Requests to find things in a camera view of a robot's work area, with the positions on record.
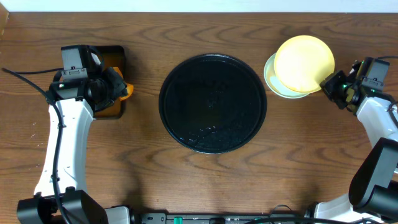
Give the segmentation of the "orange green sponge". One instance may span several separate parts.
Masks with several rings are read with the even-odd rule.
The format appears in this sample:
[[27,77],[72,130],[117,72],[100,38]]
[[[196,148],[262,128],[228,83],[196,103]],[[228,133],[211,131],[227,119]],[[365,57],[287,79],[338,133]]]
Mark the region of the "orange green sponge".
[[[116,73],[119,74],[119,76],[122,79],[124,79],[123,74],[118,67],[113,67],[113,69],[115,70]],[[134,91],[134,86],[130,83],[126,83],[125,92],[119,97],[120,101],[128,99],[133,94],[133,91]]]

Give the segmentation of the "yellow plate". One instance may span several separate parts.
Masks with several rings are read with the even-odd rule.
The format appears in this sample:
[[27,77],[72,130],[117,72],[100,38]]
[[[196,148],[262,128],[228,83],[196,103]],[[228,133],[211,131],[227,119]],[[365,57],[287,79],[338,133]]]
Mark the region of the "yellow plate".
[[322,40],[299,35],[286,40],[277,50],[274,71],[281,84],[298,93],[314,93],[335,71],[335,59]]

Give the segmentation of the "green plate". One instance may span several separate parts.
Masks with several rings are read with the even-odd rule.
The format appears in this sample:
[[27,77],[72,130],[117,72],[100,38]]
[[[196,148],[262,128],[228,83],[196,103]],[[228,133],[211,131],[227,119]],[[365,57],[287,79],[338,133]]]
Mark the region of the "green plate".
[[267,84],[267,86],[278,96],[281,96],[283,98],[287,99],[299,99],[308,96],[308,93],[299,93],[296,91],[293,91],[286,86],[284,86],[279,79],[277,78],[277,75],[274,70],[274,60],[275,60],[275,55],[270,56],[270,58],[267,60],[265,66],[264,66],[264,79]]

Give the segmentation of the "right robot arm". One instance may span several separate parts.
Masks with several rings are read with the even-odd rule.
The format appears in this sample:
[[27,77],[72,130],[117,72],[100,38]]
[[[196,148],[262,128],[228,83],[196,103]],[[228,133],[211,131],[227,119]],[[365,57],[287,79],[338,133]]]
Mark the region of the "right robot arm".
[[372,150],[349,191],[308,208],[305,217],[345,223],[397,223],[397,100],[383,92],[390,56],[355,62],[349,75],[338,71],[320,87],[339,109],[352,112],[366,130]]

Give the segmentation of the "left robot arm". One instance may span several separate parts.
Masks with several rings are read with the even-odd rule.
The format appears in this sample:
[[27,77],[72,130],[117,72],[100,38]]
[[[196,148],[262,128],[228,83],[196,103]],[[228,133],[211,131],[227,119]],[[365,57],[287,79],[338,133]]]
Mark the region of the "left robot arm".
[[20,200],[21,223],[130,223],[127,206],[103,208],[88,195],[87,139],[95,119],[119,119],[133,92],[124,81],[120,45],[61,48],[63,67],[43,94],[49,104],[50,134],[32,198]]

